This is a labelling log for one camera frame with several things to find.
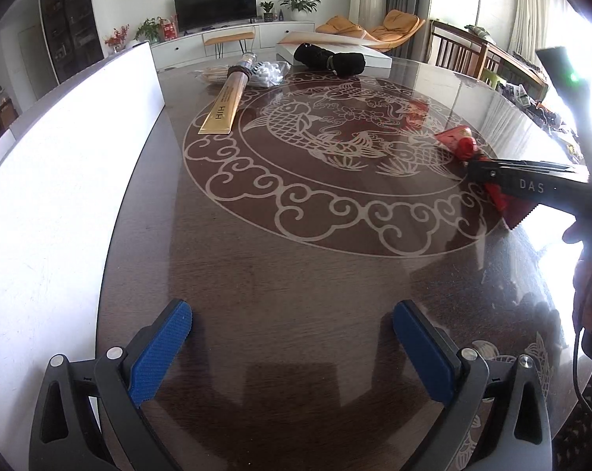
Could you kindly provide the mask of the black television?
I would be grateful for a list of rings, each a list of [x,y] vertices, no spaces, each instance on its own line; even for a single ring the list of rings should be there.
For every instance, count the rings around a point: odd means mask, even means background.
[[[257,16],[257,0],[174,0],[180,32]]]

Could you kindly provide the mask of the red packet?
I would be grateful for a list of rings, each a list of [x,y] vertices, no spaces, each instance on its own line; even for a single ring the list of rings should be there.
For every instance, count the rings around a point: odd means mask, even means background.
[[[486,190],[509,230],[514,230],[537,206],[535,202],[505,193],[499,183],[498,168],[501,165],[479,149],[468,126],[455,126],[435,134],[435,139],[465,165],[468,180]]]

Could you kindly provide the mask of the green potted plant left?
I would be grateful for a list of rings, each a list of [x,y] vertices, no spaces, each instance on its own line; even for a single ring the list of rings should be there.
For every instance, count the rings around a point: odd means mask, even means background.
[[[135,32],[134,38],[150,44],[159,44],[163,40],[163,19],[161,17],[147,18]]]

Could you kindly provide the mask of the wooden chair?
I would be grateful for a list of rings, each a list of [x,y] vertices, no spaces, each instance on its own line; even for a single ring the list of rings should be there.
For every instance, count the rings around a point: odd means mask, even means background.
[[[486,40],[436,19],[431,19],[429,31],[429,65],[480,79],[490,46]]]

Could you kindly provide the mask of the cotton swabs plastic bag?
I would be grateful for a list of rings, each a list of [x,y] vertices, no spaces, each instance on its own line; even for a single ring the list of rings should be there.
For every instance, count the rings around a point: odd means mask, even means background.
[[[248,84],[257,88],[271,88],[280,85],[290,74],[292,65],[286,61],[255,62],[251,69]]]

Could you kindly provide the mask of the green potted plant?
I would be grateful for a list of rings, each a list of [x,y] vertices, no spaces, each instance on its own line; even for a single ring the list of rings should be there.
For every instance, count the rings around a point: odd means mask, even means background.
[[[317,11],[322,0],[280,0],[280,5],[290,11],[294,20],[307,19]]]
[[[147,18],[135,32],[134,38],[150,44],[159,44],[163,40],[163,19],[161,17]]]

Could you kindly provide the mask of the white storage box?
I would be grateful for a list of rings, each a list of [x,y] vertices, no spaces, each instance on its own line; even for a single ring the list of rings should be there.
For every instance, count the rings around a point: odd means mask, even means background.
[[[0,454],[28,465],[55,354],[95,354],[104,267],[122,200],[164,108],[150,48],[111,55],[19,117],[0,163]]]

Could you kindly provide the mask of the black gloves pair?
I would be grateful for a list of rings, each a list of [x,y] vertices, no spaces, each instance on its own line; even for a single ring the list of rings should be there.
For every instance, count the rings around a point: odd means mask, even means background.
[[[365,69],[365,57],[362,53],[335,53],[308,43],[296,48],[294,60],[310,70],[333,72],[340,79],[360,75]]]

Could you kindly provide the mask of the wooden bench stool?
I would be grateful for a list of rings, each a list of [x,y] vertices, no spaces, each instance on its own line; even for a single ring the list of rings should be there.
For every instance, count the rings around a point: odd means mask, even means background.
[[[203,39],[203,44],[206,48],[213,49],[214,57],[223,58],[235,53],[251,52],[255,39],[256,33],[254,31],[244,31],[207,36]]]

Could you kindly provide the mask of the green potted plant right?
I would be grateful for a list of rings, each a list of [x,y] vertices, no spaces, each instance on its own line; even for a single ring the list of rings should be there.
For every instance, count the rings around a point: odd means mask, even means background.
[[[322,0],[280,0],[280,5],[290,11],[294,20],[307,19],[317,11]]]

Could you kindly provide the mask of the gold tube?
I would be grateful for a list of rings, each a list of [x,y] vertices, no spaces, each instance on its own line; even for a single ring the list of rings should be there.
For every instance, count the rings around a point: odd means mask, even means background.
[[[227,70],[227,79],[214,101],[211,111],[202,123],[199,135],[228,135],[236,111],[248,84],[251,68],[256,60],[253,53],[245,53]]]

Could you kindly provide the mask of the small potted plant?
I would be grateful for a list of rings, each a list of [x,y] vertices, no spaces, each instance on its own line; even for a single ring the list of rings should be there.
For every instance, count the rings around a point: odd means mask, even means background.
[[[263,14],[263,20],[265,22],[273,22],[275,20],[275,2],[274,1],[261,1],[260,7]]]

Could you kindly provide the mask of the orange lounge chair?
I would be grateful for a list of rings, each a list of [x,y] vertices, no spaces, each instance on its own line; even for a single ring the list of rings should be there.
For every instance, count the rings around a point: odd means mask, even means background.
[[[416,15],[398,10],[391,10],[383,23],[366,30],[343,16],[333,16],[325,24],[315,29],[318,33],[349,36],[374,42],[373,49],[389,52],[405,45],[415,33],[420,31],[425,21]]]

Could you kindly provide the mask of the white tv cabinet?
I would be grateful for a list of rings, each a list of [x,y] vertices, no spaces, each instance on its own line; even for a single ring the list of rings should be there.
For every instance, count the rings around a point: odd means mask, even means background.
[[[151,46],[157,71],[239,57],[246,52],[265,53],[290,32],[313,32],[313,21],[273,21],[241,24],[191,33]]]

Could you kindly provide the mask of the black display cabinet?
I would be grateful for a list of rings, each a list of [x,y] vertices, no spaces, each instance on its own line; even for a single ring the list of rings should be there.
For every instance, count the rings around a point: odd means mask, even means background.
[[[103,59],[91,0],[38,0],[58,84]]]

